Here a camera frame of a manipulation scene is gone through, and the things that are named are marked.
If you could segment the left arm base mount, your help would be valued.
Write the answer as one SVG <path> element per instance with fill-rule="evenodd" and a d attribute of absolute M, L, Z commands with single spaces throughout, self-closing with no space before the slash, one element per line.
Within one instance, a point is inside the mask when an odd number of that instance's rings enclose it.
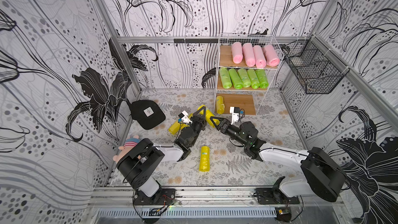
<path fill-rule="evenodd" d="M 174 202 L 175 195 L 175 188 L 161 188 L 152 197 L 148 197 L 142 191 L 138 190 L 133 196 L 133 203 L 137 206 L 167 206 Z"/>

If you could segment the green roll dark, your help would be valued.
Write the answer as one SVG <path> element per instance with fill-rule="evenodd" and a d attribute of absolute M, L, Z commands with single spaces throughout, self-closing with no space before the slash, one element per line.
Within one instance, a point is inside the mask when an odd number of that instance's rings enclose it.
<path fill-rule="evenodd" d="M 238 72 L 234 68 L 229 69 L 229 76 L 234 89 L 239 90 L 243 88 L 243 81 L 241 80 Z"/>

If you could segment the yellow roll with label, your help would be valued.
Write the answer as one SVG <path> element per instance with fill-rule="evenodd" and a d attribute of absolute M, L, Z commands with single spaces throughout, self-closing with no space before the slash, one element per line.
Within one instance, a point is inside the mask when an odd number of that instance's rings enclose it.
<path fill-rule="evenodd" d="M 225 112 L 224 98 L 221 95 L 216 96 L 216 112 L 220 115 Z"/>

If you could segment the pink roll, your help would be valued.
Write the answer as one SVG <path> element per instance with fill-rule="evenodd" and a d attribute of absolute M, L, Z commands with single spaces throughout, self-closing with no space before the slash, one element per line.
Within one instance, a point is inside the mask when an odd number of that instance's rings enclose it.
<path fill-rule="evenodd" d="M 256 58 L 252 43 L 245 43 L 242 46 L 243 57 L 248 67 L 254 67 L 256 65 Z"/>
<path fill-rule="evenodd" d="M 253 46 L 255 60 L 256 60 L 256 67 L 257 68 L 265 68 L 267 65 L 265 55 L 263 53 L 263 49 L 259 45 Z"/>
<path fill-rule="evenodd" d="M 263 53 L 266 58 L 266 63 L 270 67 L 277 67 L 280 63 L 280 58 L 273 47 L 273 45 L 266 45 L 263 47 Z"/>
<path fill-rule="evenodd" d="M 233 63 L 240 64 L 243 60 L 243 47 L 241 42 L 234 42 L 231 46 Z"/>

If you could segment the green roll sideways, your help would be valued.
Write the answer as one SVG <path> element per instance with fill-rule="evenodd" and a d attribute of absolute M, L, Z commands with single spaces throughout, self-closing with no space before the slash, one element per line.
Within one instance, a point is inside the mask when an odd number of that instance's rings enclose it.
<path fill-rule="evenodd" d="M 264 69 L 256 69 L 256 76 L 259 80 L 259 87 L 262 89 L 266 89 L 269 86 L 267 75 Z"/>

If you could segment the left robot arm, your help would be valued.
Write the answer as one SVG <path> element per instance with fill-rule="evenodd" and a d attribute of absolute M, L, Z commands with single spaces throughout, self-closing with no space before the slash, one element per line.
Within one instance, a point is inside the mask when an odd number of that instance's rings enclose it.
<path fill-rule="evenodd" d="M 139 141 L 137 137 L 120 146 L 120 153 L 113 157 L 113 161 L 123 181 L 148 198 L 160 196 L 161 185 L 152 177 L 153 172 L 161 162 L 181 162 L 190 155 L 191 147 L 207 125 L 206 111 L 203 105 L 190 117 L 180 114 L 186 126 L 178 131 L 172 146 L 157 145 L 150 139 Z"/>

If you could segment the pale green roll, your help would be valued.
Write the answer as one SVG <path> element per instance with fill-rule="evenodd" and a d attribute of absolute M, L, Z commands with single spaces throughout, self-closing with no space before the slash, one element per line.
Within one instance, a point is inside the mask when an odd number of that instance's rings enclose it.
<path fill-rule="evenodd" d="M 237 72 L 238 72 L 238 75 L 239 75 L 239 77 L 240 77 L 240 79 L 241 79 L 241 81 L 243 83 L 243 87 L 244 88 L 251 87 L 251 82 L 250 82 L 250 79 L 248 77 L 247 70 L 244 69 L 244 68 L 240 68 L 240 69 L 238 69 Z"/>

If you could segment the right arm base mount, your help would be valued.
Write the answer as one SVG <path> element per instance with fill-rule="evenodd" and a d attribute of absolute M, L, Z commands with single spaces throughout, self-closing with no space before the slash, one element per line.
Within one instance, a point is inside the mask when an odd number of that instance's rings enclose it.
<path fill-rule="evenodd" d="M 288 198 L 279 189 L 272 188 L 256 188 L 254 192 L 254 198 L 257 199 L 261 205 L 295 205 L 300 204 L 298 197 Z"/>

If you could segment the yellow roll front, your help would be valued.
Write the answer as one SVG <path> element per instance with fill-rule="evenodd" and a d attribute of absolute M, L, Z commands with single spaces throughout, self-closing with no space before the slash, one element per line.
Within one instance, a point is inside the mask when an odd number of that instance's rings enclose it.
<path fill-rule="evenodd" d="M 200 172 L 208 172 L 210 170 L 210 148 L 208 146 L 201 147 Z"/>

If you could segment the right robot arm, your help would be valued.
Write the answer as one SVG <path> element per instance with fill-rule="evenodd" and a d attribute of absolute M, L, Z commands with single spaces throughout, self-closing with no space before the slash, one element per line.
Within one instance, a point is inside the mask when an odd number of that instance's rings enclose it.
<path fill-rule="evenodd" d="M 251 159 L 302 171 L 301 175 L 291 178 L 280 177 L 272 187 L 278 195 L 286 198 L 318 196 L 328 202 L 338 199 L 347 174 L 321 148 L 297 150 L 273 145 L 258 138 L 258 130 L 250 121 L 239 127 L 226 118 L 211 117 L 210 121 L 222 134 L 237 141 Z"/>

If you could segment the green roll front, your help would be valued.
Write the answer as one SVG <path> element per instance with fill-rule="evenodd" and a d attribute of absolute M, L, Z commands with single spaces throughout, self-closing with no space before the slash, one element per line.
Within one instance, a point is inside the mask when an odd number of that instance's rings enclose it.
<path fill-rule="evenodd" d="M 247 74 L 248 74 L 248 77 L 249 77 L 250 82 L 251 82 L 251 87 L 253 89 L 258 89 L 260 87 L 260 82 L 259 82 L 259 79 L 257 77 L 256 71 L 254 69 L 250 68 L 250 69 L 247 70 Z"/>

